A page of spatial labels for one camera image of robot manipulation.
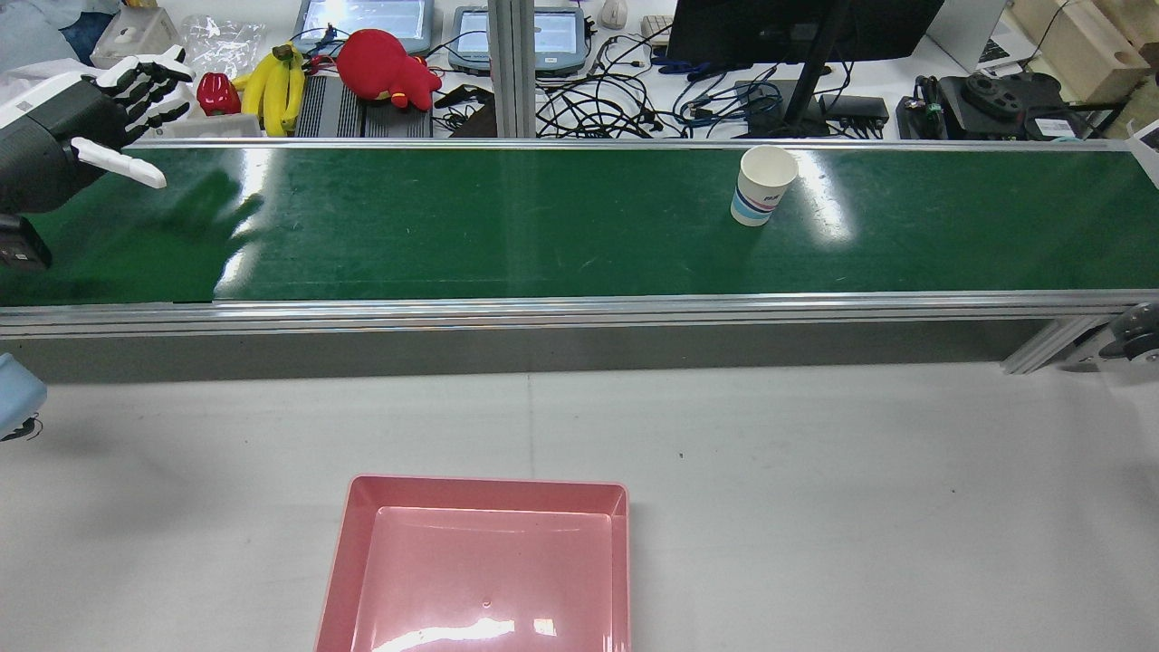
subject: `stuffed toy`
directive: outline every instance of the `stuffed toy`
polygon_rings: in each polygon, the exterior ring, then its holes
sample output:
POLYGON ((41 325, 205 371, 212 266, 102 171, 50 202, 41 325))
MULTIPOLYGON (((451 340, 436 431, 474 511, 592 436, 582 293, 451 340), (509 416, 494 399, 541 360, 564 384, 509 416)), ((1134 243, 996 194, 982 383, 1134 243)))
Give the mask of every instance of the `stuffed toy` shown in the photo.
POLYGON ((380 29, 359 29, 351 34, 337 58, 338 76, 363 100, 391 100, 400 109, 414 104, 421 111, 431 108, 431 91, 443 81, 418 57, 408 57, 393 35, 380 29))

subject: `plastic tray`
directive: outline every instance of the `plastic tray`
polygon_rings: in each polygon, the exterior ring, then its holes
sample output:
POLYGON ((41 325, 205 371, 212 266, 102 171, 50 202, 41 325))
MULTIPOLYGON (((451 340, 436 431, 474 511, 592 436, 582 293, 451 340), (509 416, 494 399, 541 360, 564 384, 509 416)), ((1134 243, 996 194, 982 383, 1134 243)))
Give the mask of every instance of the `plastic tray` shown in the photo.
POLYGON ((318 652, 628 652, 614 484, 359 476, 318 652))

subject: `banana bunch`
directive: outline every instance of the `banana bunch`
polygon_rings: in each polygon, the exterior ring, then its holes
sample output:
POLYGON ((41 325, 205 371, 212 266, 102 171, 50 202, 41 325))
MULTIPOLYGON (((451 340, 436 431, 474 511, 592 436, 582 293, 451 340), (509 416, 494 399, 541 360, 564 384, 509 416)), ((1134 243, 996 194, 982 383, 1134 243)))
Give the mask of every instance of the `banana bunch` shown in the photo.
POLYGON ((306 90, 304 58, 297 47, 278 45, 254 68, 233 80, 241 91, 241 112, 257 116, 268 135, 292 133, 306 90))

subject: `monitor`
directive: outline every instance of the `monitor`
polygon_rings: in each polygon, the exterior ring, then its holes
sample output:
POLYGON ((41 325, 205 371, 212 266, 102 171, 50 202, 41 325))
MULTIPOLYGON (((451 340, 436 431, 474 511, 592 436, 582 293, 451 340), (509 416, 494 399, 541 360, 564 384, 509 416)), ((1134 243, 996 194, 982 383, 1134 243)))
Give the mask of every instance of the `monitor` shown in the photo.
POLYGON ((333 24, 345 32, 381 29, 402 42, 408 54, 424 54, 431 49, 433 17, 433 0, 302 0, 298 31, 305 34, 294 45, 309 50, 333 24))
POLYGON ((942 0, 677 0, 668 57, 694 64, 804 64, 792 97, 779 107, 787 129, 778 134, 828 134, 814 100, 825 61, 907 57, 941 5, 942 0))

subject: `paper cup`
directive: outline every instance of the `paper cup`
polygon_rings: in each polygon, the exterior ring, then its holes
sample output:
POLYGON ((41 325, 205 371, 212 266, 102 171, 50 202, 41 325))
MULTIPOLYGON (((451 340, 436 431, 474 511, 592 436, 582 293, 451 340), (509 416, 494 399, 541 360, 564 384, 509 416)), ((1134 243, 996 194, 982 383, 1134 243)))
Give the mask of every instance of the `paper cup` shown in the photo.
POLYGON ((745 226, 768 221, 777 204, 796 178, 796 159, 775 145, 757 145, 741 156, 741 174, 732 192, 732 217, 745 226))

